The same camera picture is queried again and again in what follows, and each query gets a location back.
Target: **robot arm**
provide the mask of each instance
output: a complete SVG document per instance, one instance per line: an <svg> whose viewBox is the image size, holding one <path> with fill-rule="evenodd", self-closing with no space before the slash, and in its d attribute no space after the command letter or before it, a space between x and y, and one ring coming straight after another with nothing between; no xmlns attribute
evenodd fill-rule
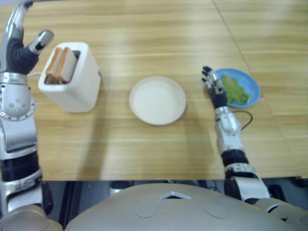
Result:
<svg viewBox="0 0 308 231"><path fill-rule="evenodd" d="M27 47L23 45L23 20L33 1L24 1L11 14L2 34L0 50L0 201L2 215L24 205L50 209L47 184L37 153L34 123L35 102L27 84L27 74L39 59L53 33L42 31ZM44 204L43 197L48 196Z"/></svg>
<svg viewBox="0 0 308 231"><path fill-rule="evenodd" d="M215 109L217 147L225 166L226 195L242 201L270 198L266 185L245 156L240 138L241 124L227 106L221 80L210 67L204 67L202 73Z"/></svg>
<svg viewBox="0 0 308 231"><path fill-rule="evenodd" d="M227 96L221 80L209 67L203 67L216 114L217 147L225 167L225 194L258 207L284 220L296 230L308 226L307 211L270 197L263 180L249 164L241 143L241 124L227 107Z"/></svg>

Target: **white cable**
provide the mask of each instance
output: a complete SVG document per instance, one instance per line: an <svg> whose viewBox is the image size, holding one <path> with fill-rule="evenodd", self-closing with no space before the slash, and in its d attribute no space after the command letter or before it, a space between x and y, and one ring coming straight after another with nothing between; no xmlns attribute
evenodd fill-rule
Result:
<svg viewBox="0 0 308 231"><path fill-rule="evenodd" d="M36 75L41 75L42 73L40 71L37 71L37 72L33 72L31 74L28 74L27 76L30 77L30 76L36 76Z"/></svg>

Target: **black cable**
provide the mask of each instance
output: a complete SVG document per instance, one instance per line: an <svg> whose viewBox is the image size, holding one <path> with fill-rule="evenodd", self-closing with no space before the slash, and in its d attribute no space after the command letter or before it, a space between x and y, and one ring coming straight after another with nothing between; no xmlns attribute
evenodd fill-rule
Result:
<svg viewBox="0 0 308 231"><path fill-rule="evenodd" d="M218 188L217 188L217 182L216 180L212 180L214 183L214 187L209 187L208 189L213 190L213 191L217 191L217 192L221 192Z"/></svg>
<svg viewBox="0 0 308 231"><path fill-rule="evenodd" d="M252 120L253 120L254 117L252 116L252 114L251 114L250 112L245 111L245 110L237 110L237 111L234 111L233 113L237 113L237 112L244 112L244 113L247 113L247 114L250 115L250 120L249 120L248 123L245 124L245 125L242 127L242 129L241 129L241 130L244 130L244 128L247 127L247 126L252 122Z"/></svg>

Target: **green food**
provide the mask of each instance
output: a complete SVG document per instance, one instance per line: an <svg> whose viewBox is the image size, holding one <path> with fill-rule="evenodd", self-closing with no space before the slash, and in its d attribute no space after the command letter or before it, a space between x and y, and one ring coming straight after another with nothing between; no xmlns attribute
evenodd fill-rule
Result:
<svg viewBox="0 0 308 231"><path fill-rule="evenodd" d="M237 101L239 103L246 103L249 94L244 92L244 88L238 85L236 78L230 78L227 74L223 74L222 84L226 91L228 102Z"/></svg>

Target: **cable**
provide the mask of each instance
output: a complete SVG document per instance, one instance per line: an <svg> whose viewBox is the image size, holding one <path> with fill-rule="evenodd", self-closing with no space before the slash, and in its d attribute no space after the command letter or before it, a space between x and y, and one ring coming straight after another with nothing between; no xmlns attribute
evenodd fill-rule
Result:
<svg viewBox="0 0 308 231"><path fill-rule="evenodd" d="M33 72L31 74L28 74L27 76L30 77L30 76L36 76L36 75L41 75L42 73L40 71L37 71L37 72Z"/></svg>
<svg viewBox="0 0 308 231"><path fill-rule="evenodd" d="M214 183L214 187L208 187L207 189L210 189L210 190L213 190L213 191L217 191L217 192L221 192L220 190L219 190L219 188L217 188L217 182L216 182L216 180L212 180L213 181L213 183Z"/></svg>
<svg viewBox="0 0 308 231"><path fill-rule="evenodd" d="M242 129L241 129L241 130L244 130L244 128L246 128L246 127L252 122L252 120L253 120L254 117L252 116L252 114L251 114L250 112L245 111L245 110L237 110L237 111L234 111L233 113L238 113L238 112L244 112L244 113L250 115L250 120L249 120L248 123L245 124L245 125L242 127Z"/></svg>

